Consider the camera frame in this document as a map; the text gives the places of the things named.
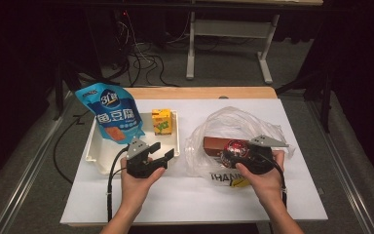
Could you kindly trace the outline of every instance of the white table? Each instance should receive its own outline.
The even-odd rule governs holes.
[[[256,117],[280,125],[287,143],[296,147],[285,159],[284,176],[288,189],[289,213],[297,220],[326,220],[327,215],[315,188],[281,101],[276,98],[244,99],[138,99],[140,112],[171,108],[178,113],[181,155],[157,181],[134,224],[246,223],[269,220],[251,187],[214,186],[201,177],[186,175],[184,141],[206,117],[222,107],[235,106]],[[107,175],[94,164],[80,162],[61,223],[102,225],[107,221]],[[113,213],[121,200],[120,179],[113,180]]]

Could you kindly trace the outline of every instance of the wooden tabletop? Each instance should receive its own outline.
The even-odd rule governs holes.
[[[135,99],[278,98],[271,87],[126,88]]]

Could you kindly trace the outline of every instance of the finger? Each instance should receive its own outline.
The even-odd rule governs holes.
[[[120,160],[121,163],[121,168],[126,168],[127,167],[127,158],[124,157]]]
[[[154,171],[153,174],[151,174],[147,179],[151,184],[153,184],[154,182],[156,182],[157,180],[159,180],[159,178],[163,175],[163,173],[166,171],[165,168],[158,168],[156,169],[156,171]]]
[[[283,150],[273,150],[273,156],[276,162],[280,166],[281,170],[284,171],[284,151]]]
[[[248,168],[241,163],[237,163],[236,168],[239,170],[240,174],[242,174],[242,176],[244,176],[245,178],[248,178],[250,175],[252,175]]]

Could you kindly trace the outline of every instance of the brown box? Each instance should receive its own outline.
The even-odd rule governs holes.
[[[212,157],[220,157],[221,152],[224,149],[224,146],[234,138],[220,138],[220,137],[212,137],[212,136],[205,136],[203,142],[203,148],[205,149],[205,153],[208,156]]]

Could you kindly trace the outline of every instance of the gray floor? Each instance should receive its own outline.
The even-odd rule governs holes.
[[[231,38],[223,38],[222,43],[212,50],[208,50],[213,47],[211,43],[199,44],[195,79],[192,81],[185,79],[187,48],[183,44],[172,44],[165,51],[148,45],[139,45],[139,49],[144,57],[141,58],[144,66],[150,64],[146,60],[149,55],[159,55],[163,59],[163,79],[167,83],[181,87],[266,86],[255,60],[255,48],[259,46],[258,41],[243,43],[243,40]],[[273,43],[267,58],[274,80],[272,87],[280,87],[296,77],[310,46],[311,43],[292,45],[287,40]],[[150,72],[148,80],[147,70],[141,72],[136,86],[149,83],[163,85],[158,78],[160,69]],[[132,67],[132,79],[135,71]],[[117,81],[124,87],[129,84],[126,76]],[[290,91],[280,96],[280,99],[329,220],[301,221],[300,225],[306,233],[374,233],[374,169],[358,144],[337,99],[332,97],[330,134],[325,134],[317,121],[318,103],[304,101],[302,92]],[[82,114],[86,109],[75,97],[69,97],[64,115],[59,121],[54,121],[54,95],[49,100],[52,105],[48,111],[22,139],[0,173],[0,231],[97,233],[100,227],[73,228],[59,224],[71,185],[57,173],[53,150],[63,130],[74,121],[72,115]],[[77,170],[92,118],[91,114],[83,117],[82,122],[85,124],[74,125],[56,148],[58,164],[69,178],[73,178]],[[22,193],[16,191],[19,187],[23,188]],[[257,223],[257,226],[260,233],[270,232],[267,223]],[[135,227],[131,233],[203,233],[215,230],[218,233],[257,233],[253,225],[222,226],[222,231],[220,226],[183,226],[176,229]]]

